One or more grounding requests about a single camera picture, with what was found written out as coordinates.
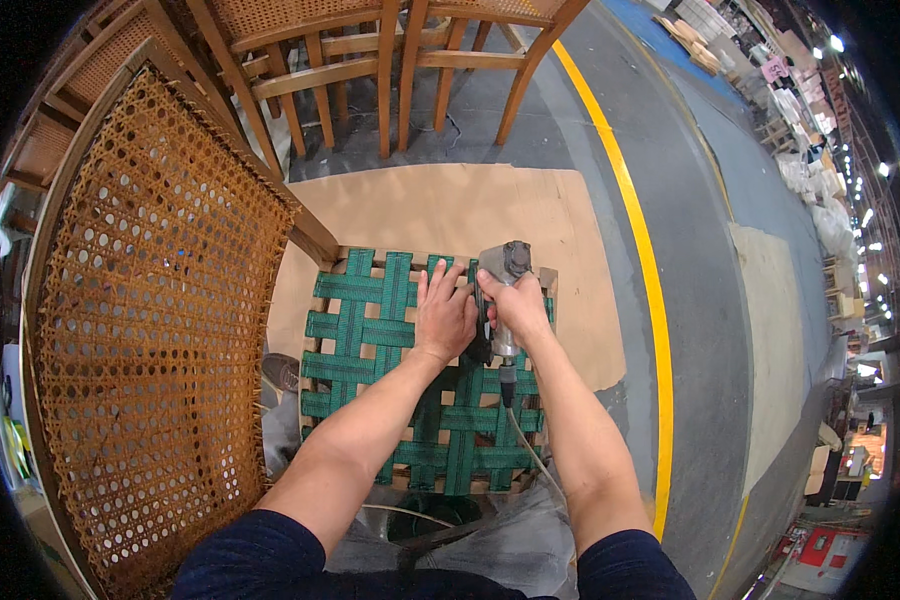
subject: green webbing strap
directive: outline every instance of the green webbing strap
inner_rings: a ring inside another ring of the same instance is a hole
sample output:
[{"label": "green webbing strap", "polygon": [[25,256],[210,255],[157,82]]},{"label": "green webbing strap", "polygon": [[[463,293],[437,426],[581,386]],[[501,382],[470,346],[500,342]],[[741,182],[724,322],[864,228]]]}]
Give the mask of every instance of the green webbing strap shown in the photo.
[{"label": "green webbing strap", "polygon": [[[306,335],[334,340],[333,354],[305,351],[300,365],[303,378],[321,380],[330,391],[303,390],[300,410],[303,415],[325,419],[352,401],[358,384],[372,384],[392,371],[399,363],[401,350],[414,346],[414,324],[407,322],[408,307],[417,306],[417,285],[410,281],[413,255],[388,252],[384,276],[372,276],[374,251],[351,248],[346,273],[320,272],[313,286],[317,298],[339,299],[339,314],[310,311]],[[453,256],[431,254],[427,273],[433,276],[437,261],[444,258],[453,265]],[[474,269],[468,271],[472,282]],[[379,318],[366,318],[367,303],[380,305]],[[553,320],[553,301],[545,299],[547,313]],[[375,357],[361,358],[362,344],[376,347]],[[526,355],[517,360],[517,402],[514,415],[521,431],[540,432],[543,411],[523,409],[522,402],[538,393],[534,374],[526,370]],[[454,393],[454,404],[442,404],[443,392]],[[458,359],[458,366],[447,366],[420,396],[410,420],[412,441],[400,441],[393,455],[381,468],[377,482],[393,482],[394,463],[409,465],[409,486],[432,492],[437,478],[445,479],[444,494],[467,495],[474,475],[488,476],[490,489],[505,492],[511,487],[514,469],[530,469],[533,459],[517,444],[513,426],[502,405],[481,407],[483,394],[500,394],[496,368],[475,363],[468,356]],[[440,432],[449,431],[450,443],[439,442]],[[304,427],[304,438],[311,428]],[[475,444],[477,436],[483,443]]]}]

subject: person's left hand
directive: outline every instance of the person's left hand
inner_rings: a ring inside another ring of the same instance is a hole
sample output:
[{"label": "person's left hand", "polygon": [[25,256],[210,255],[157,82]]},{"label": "person's left hand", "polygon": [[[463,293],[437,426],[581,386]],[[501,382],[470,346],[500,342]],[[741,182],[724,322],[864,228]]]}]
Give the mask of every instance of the person's left hand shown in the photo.
[{"label": "person's left hand", "polygon": [[454,265],[448,271],[446,261],[441,258],[433,268],[432,280],[427,281],[424,270],[416,288],[413,351],[436,358],[442,366],[460,356],[477,333],[473,285],[454,290],[463,272],[462,265]]}]

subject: pneumatic staple gun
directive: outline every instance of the pneumatic staple gun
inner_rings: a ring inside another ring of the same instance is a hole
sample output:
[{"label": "pneumatic staple gun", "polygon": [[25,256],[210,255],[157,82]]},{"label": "pneumatic staple gun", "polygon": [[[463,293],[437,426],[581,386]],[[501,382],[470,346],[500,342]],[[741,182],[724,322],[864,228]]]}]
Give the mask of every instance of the pneumatic staple gun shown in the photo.
[{"label": "pneumatic staple gun", "polygon": [[[480,252],[477,268],[486,270],[504,285],[514,285],[525,273],[533,271],[530,244],[514,240],[503,246],[485,249]],[[489,306],[484,300],[483,290],[480,289],[476,277],[473,277],[473,282],[474,300],[477,303],[477,337],[470,343],[467,353],[488,367],[493,362],[494,355],[503,358],[503,364],[498,369],[500,396],[504,407],[511,408],[516,395],[515,359],[520,354],[521,348],[514,340],[514,332],[502,320],[498,319],[496,328],[491,328],[487,316]]]}]

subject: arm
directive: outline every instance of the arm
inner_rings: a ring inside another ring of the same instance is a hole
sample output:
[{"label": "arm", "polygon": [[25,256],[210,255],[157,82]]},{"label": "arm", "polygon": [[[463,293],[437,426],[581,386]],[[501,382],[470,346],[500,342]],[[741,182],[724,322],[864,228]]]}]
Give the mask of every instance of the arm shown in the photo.
[{"label": "arm", "polygon": [[529,355],[556,470],[576,541],[576,554],[626,529],[653,533],[640,498],[634,461],[607,409],[589,390],[550,328],[540,282],[526,273],[507,287],[481,270],[480,288],[494,301],[491,325],[502,319]]},{"label": "arm", "polygon": [[347,532],[384,462],[406,430],[420,395],[459,356],[476,332],[471,286],[454,291],[464,267],[432,281],[420,273],[413,349],[394,370],[313,429],[287,471],[256,508],[294,519],[319,540],[326,556]]}]

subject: hand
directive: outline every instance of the hand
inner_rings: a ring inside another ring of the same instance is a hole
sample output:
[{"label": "hand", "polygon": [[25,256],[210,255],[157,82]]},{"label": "hand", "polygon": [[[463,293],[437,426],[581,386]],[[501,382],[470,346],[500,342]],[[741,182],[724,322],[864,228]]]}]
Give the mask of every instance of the hand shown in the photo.
[{"label": "hand", "polygon": [[477,272],[480,289],[493,305],[486,311],[490,326],[495,330],[497,319],[506,324],[516,338],[516,343],[526,348],[524,343],[553,336],[547,310],[543,307],[540,282],[532,272],[525,272],[512,286],[504,285],[484,269]]},{"label": "hand", "polygon": [[433,279],[427,281],[427,271],[420,273],[416,287],[416,336],[413,352],[427,354],[446,366],[460,356],[477,333],[477,304],[473,300],[473,285],[455,287],[464,272],[462,265],[447,271],[441,258],[433,268]]}]

